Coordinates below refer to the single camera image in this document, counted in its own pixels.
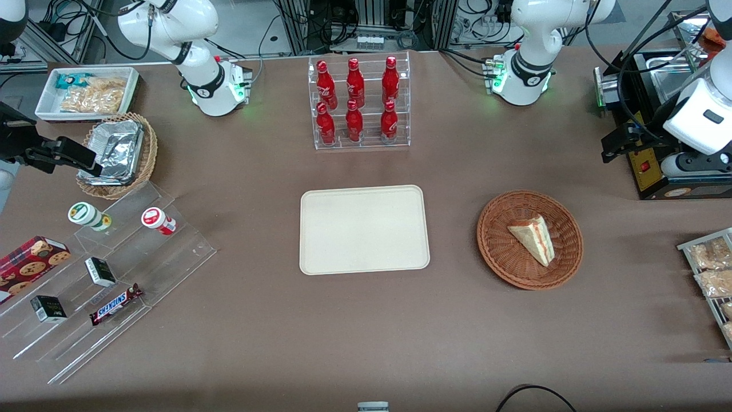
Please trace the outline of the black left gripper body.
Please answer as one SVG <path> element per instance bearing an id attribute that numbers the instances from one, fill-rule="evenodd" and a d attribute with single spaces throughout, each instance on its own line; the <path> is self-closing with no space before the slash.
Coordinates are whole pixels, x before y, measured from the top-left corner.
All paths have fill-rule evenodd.
<path id="1" fill-rule="evenodd" d="M 630 152 L 640 152 L 650 148 L 664 147 L 664 139 L 654 137 L 648 131 L 643 130 L 643 128 L 639 128 L 637 125 L 632 123 L 630 124 L 634 126 L 634 138 L 627 139 L 625 146 L 626 154 L 629 154 Z"/>

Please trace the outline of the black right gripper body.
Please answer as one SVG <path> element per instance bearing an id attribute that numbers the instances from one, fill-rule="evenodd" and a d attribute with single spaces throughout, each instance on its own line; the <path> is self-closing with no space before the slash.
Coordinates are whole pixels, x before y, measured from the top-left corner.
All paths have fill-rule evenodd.
<path id="1" fill-rule="evenodd" d="M 15 162 L 17 156 L 23 156 L 27 149 L 42 144 L 42 136 L 36 128 L 36 122 L 1 102 L 1 160 Z"/>

